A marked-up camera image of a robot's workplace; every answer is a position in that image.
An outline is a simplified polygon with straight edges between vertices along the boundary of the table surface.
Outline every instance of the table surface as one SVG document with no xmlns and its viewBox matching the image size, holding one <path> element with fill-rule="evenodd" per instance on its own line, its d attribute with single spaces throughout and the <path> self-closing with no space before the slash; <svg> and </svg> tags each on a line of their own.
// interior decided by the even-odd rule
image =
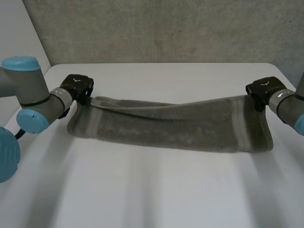
<svg viewBox="0 0 304 228">
<path fill-rule="evenodd" d="M 49 89 L 68 74 L 93 78 L 92 96 L 177 104 L 243 95 L 267 76 L 294 89 L 264 63 L 57 65 Z M 66 131 L 75 107 L 19 140 L 17 173 L 0 184 L 0 227 L 304 227 L 304 140 L 269 108 L 274 149 L 249 154 L 75 138 Z M 6 125 L 14 133 L 16 114 Z"/>
</svg>

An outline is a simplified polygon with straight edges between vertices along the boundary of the folded towel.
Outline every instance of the folded towel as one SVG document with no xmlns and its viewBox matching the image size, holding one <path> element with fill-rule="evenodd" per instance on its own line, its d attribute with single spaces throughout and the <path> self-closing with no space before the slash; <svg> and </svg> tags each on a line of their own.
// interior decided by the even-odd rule
<svg viewBox="0 0 304 228">
<path fill-rule="evenodd" d="M 77 104 L 67 130 L 81 138 L 206 152 L 273 148 L 265 110 L 248 95 L 187 104 L 90 98 Z"/>
</svg>

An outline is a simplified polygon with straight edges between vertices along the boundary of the black cable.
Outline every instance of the black cable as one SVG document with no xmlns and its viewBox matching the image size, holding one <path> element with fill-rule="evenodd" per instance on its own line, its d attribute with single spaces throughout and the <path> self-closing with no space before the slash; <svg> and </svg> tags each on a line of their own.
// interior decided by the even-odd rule
<svg viewBox="0 0 304 228">
<path fill-rule="evenodd" d="M 16 139 L 21 138 L 24 135 L 25 131 L 20 128 L 18 133 L 15 135 Z"/>
</svg>

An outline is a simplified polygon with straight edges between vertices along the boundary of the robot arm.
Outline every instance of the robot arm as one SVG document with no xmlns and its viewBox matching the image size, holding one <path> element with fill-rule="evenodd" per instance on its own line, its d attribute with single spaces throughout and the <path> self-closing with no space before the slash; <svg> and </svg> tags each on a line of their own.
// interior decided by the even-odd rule
<svg viewBox="0 0 304 228">
<path fill-rule="evenodd" d="M 28 133 L 41 133 L 56 119 L 65 117 L 74 100 L 84 105 L 93 84 L 87 76 L 69 75 L 60 87 L 49 92 L 34 57 L 7 58 L 0 67 L 0 97 L 17 97 L 22 107 L 17 123 Z"/>
<path fill-rule="evenodd" d="M 285 123 L 304 136 L 304 74 L 294 92 L 276 77 L 266 77 L 246 86 L 255 101 L 256 110 L 266 105 Z"/>
</svg>

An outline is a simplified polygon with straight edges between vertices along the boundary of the light blue joint cap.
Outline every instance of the light blue joint cap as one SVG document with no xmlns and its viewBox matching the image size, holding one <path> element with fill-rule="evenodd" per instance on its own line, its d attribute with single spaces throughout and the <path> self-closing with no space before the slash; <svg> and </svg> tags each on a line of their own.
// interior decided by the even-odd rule
<svg viewBox="0 0 304 228">
<path fill-rule="evenodd" d="M 299 119 L 295 122 L 294 129 L 300 135 L 304 136 L 304 114 L 299 117 Z"/>
<path fill-rule="evenodd" d="M 17 171 L 20 161 L 20 147 L 16 137 L 0 127 L 0 182 L 5 182 Z"/>
<path fill-rule="evenodd" d="M 40 70 L 40 65 L 35 57 L 15 56 L 2 61 L 2 67 L 13 71 L 35 71 Z"/>
<path fill-rule="evenodd" d="M 32 134 L 41 133 L 49 126 L 44 115 L 32 109 L 20 110 L 16 119 L 21 129 Z"/>
</svg>

